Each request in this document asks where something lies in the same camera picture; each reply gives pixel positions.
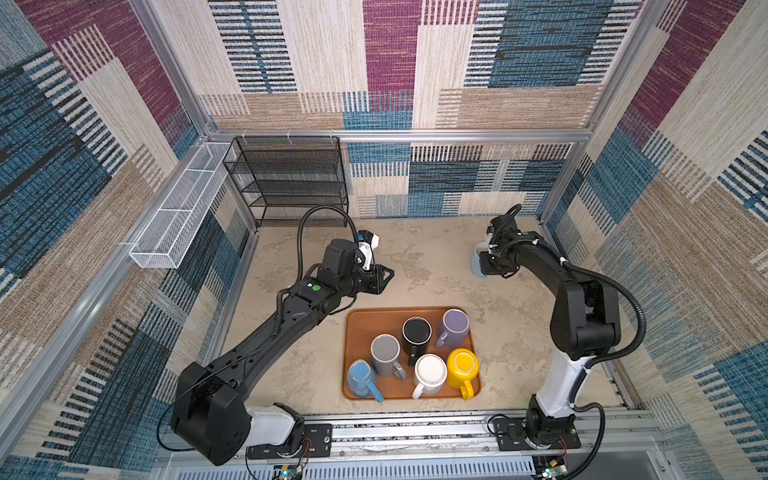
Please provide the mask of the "light blue mug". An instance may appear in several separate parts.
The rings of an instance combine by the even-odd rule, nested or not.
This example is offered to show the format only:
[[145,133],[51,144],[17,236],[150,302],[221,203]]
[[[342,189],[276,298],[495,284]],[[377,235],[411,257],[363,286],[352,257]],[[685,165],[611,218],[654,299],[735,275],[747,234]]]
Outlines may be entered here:
[[471,271],[475,276],[480,278],[487,278],[487,275],[482,272],[480,262],[480,254],[487,251],[488,244],[486,242],[480,242],[475,246],[473,257],[471,259]]

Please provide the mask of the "grey mug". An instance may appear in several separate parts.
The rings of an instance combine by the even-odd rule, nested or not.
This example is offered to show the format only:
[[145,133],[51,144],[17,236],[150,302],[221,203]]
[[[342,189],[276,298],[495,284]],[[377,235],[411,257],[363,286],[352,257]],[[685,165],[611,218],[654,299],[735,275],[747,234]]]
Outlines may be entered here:
[[373,365],[380,377],[395,377],[400,381],[407,378],[406,371],[399,358],[401,346],[391,334],[380,334],[374,338],[370,346]]

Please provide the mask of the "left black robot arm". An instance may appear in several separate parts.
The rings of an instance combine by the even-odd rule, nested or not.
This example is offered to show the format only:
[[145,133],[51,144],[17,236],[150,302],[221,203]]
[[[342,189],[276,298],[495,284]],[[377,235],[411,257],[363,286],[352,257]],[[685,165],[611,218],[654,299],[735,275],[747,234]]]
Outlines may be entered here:
[[322,262],[300,266],[295,282],[276,295],[274,312],[249,336],[207,364],[193,362],[181,373],[174,399],[157,426],[169,427],[186,451],[202,454],[215,466],[243,448],[270,448],[292,458],[309,449],[305,419],[276,402],[247,409],[246,400],[275,362],[327,317],[342,312],[345,298],[379,295],[394,276],[376,262],[379,238],[359,230],[349,215],[350,239],[334,239]]

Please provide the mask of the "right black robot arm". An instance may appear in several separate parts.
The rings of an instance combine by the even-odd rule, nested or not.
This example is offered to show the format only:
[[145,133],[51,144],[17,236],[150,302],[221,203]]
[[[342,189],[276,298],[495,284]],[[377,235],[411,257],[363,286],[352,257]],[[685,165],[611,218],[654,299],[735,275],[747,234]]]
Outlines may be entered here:
[[576,400],[592,368],[639,348],[647,318],[638,300],[617,281],[579,267],[536,232],[518,228],[517,204],[493,218],[488,250],[479,254],[486,276],[509,278],[524,267],[555,296],[550,336],[556,354],[547,378],[526,412],[524,432],[534,448],[547,448],[573,428],[588,409]]

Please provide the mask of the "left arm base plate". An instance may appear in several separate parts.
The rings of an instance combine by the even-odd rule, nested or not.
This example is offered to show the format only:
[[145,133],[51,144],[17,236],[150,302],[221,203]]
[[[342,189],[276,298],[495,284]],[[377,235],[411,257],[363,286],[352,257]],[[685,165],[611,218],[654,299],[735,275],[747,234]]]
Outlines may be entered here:
[[306,451],[310,459],[327,458],[331,454],[332,440],[332,424],[304,424],[295,427],[281,445],[249,446],[246,449],[246,458],[248,460],[298,459]]

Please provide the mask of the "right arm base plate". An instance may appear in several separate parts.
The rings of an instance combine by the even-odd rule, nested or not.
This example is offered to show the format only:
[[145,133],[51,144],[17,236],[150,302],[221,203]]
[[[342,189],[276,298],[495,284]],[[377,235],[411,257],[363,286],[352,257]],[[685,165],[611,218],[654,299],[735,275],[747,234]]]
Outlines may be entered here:
[[502,452],[533,450],[571,450],[582,447],[582,442],[574,428],[563,433],[549,436],[545,440],[530,440],[524,428],[525,420],[505,415],[494,416],[487,424],[496,438],[498,449]]

